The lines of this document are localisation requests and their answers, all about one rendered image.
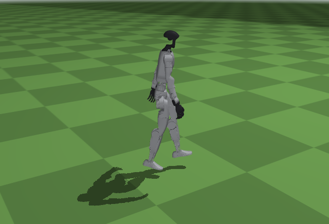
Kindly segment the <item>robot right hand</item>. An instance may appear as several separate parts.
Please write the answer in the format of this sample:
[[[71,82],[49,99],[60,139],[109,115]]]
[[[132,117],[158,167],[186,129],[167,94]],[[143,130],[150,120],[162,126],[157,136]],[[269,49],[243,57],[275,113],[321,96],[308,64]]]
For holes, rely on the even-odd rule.
[[[178,102],[177,104],[175,103],[174,100],[172,100],[173,105],[176,107],[176,112],[177,112],[177,118],[176,119],[180,119],[184,116],[184,108],[180,105],[180,102]]]

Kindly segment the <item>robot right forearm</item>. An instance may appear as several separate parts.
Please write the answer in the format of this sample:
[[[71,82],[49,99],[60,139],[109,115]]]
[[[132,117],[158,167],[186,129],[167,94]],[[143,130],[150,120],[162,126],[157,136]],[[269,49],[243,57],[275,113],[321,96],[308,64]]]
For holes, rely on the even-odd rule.
[[[174,78],[173,77],[168,78],[167,85],[168,85],[167,88],[168,88],[169,94],[170,94],[170,99],[174,100],[175,103],[177,104],[179,102],[179,99],[178,99],[176,91],[175,91],[175,85],[174,85]]]

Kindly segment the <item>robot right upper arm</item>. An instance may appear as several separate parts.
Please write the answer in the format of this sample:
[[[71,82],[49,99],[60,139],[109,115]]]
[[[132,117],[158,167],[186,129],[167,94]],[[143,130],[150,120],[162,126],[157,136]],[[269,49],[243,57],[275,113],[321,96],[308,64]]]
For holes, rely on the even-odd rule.
[[[171,73],[172,73],[173,57],[170,54],[165,54],[163,57],[163,62],[165,67],[165,78],[166,78],[166,82],[168,83],[168,78],[172,77]]]

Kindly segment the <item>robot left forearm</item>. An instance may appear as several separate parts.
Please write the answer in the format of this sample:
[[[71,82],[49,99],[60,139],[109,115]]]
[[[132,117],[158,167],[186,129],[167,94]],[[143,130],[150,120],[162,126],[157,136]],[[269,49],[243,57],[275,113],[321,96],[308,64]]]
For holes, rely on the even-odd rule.
[[[154,72],[154,78],[153,78],[153,80],[152,80],[152,88],[156,88],[156,85],[159,83],[158,81],[156,81],[156,73],[157,73],[157,71],[155,70],[155,72]]]

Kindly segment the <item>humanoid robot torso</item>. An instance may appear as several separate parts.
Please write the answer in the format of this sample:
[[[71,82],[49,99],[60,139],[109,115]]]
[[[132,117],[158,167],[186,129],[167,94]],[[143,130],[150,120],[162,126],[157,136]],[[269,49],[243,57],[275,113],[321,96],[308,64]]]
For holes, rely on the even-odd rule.
[[[163,50],[163,49],[162,49]],[[164,99],[167,98],[167,90],[166,90],[166,78],[165,78],[165,64],[163,62],[163,57],[165,54],[170,54],[173,57],[173,63],[172,63],[172,69],[174,66],[174,54],[173,52],[170,52],[171,50],[168,49],[168,51],[160,51],[159,58],[158,58],[158,65],[157,65],[157,73],[156,73],[156,81],[159,83],[157,84],[157,87],[155,88],[154,93],[154,99],[156,100],[158,96],[163,96]]]

